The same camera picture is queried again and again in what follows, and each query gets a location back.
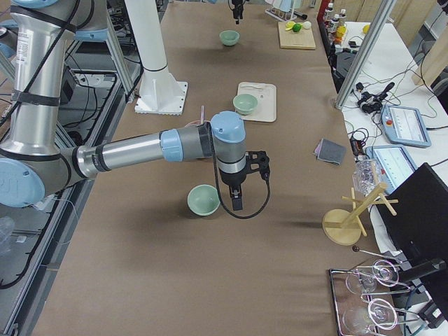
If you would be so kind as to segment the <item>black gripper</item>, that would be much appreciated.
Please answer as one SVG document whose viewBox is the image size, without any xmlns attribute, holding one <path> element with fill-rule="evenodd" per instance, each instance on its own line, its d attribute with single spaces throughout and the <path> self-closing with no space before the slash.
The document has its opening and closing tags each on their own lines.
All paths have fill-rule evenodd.
<svg viewBox="0 0 448 336">
<path fill-rule="evenodd" d="M 244 4 L 246 0 L 228 0 L 227 4 L 231 11 L 234 11 L 234 19 L 236 25 L 239 24 L 240 21 L 240 10 L 244 8 Z"/>
<path fill-rule="evenodd" d="M 232 209 L 241 211 L 243 209 L 242 183 L 246 179 L 246 167 L 240 164 L 219 164 L 219 171 L 222 182 L 229 188 Z"/>
</svg>

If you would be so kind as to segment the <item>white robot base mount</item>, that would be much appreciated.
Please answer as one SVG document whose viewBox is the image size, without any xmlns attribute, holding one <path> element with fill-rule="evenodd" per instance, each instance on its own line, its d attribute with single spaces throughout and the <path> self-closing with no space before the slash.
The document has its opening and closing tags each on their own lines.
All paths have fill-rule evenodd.
<svg viewBox="0 0 448 336">
<path fill-rule="evenodd" d="M 129 0 L 125 6 L 143 66 L 135 111 L 181 115 L 188 84 L 169 70 L 156 3 Z"/>
</svg>

